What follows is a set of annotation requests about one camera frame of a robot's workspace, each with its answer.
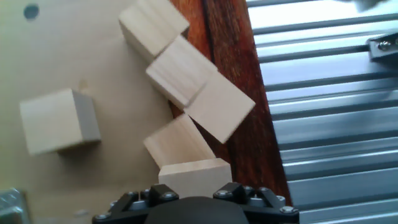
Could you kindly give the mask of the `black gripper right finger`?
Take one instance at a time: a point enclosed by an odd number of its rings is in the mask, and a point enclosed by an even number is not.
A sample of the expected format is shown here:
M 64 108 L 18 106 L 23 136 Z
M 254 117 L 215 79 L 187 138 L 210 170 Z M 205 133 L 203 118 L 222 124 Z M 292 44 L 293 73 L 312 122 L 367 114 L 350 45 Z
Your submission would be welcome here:
M 237 205 L 249 223 L 299 223 L 299 210 L 287 206 L 267 187 L 255 189 L 230 182 L 217 190 L 213 198 Z

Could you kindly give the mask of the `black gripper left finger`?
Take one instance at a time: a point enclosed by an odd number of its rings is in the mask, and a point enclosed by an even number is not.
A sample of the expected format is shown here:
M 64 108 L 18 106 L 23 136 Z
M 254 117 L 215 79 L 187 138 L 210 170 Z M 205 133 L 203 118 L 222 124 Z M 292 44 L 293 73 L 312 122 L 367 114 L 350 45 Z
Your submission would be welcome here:
M 127 192 L 111 203 L 110 209 L 92 218 L 92 224 L 144 223 L 156 206 L 173 202 L 179 195 L 165 184 L 155 184 L 140 192 Z

